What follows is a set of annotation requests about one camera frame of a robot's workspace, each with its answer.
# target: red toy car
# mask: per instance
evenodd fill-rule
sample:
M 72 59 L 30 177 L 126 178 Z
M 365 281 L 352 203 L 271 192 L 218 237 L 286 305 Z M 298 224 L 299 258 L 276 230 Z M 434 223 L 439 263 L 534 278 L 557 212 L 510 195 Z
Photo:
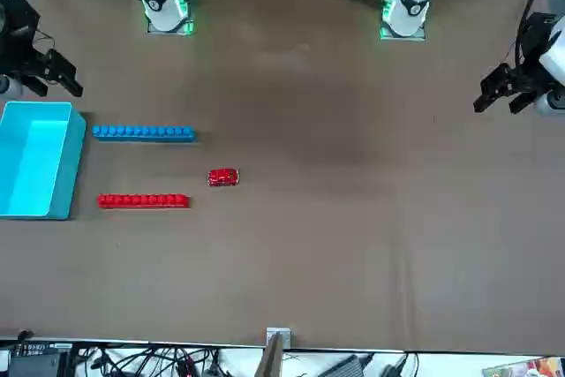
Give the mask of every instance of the red toy car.
M 234 168 L 220 168 L 208 172 L 208 185 L 236 185 L 239 183 L 239 171 Z

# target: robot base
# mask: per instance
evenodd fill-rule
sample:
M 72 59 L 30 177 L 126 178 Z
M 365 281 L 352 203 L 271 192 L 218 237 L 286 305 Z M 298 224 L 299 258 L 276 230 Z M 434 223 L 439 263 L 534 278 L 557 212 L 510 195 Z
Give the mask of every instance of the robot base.
M 186 12 L 186 19 L 181 23 L 181 25 L 173 31 L 160 31 L 156 29 L 151 21 L 147 20 L 147 33 L 148 34 L 177 34 L 190 36 L 194 34 L 196 26 L 194 25 L 194 6 L 196 0 L 178 0 L 178 7 L 182 8 Z
M 424 41 L 426 39 L 426 30 L 421 27 L 415 34 L 411 35 L 410 37 L 402 37 L 390 31 L 390 28 L 381 21 L 379 38 L 381 40 Z

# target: long blue brick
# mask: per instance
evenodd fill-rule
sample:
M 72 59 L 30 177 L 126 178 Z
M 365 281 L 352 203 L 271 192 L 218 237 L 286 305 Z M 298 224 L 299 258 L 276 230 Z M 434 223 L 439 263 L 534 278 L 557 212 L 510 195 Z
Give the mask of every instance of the long blue brick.
M 95 125 L 92 127 L 92 135 L 99 141 L 196 141 L 193 128 L 186 125 Z

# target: electronic device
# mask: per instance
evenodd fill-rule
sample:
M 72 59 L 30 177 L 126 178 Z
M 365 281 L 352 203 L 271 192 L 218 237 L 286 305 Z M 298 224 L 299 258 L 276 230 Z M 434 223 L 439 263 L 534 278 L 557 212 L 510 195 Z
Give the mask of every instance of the electronic device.
M 8 366 L 8 377 L 64 377 L 66 366 L 66 353 L 15 357 Z

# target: blue container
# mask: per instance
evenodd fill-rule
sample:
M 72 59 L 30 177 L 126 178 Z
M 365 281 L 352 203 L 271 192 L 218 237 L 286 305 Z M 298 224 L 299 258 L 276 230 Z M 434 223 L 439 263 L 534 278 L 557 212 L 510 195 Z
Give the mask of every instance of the blue container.
M 87 123 L 69 102 L 7 102 L 0 121 L 0 218 L 69 216 Z

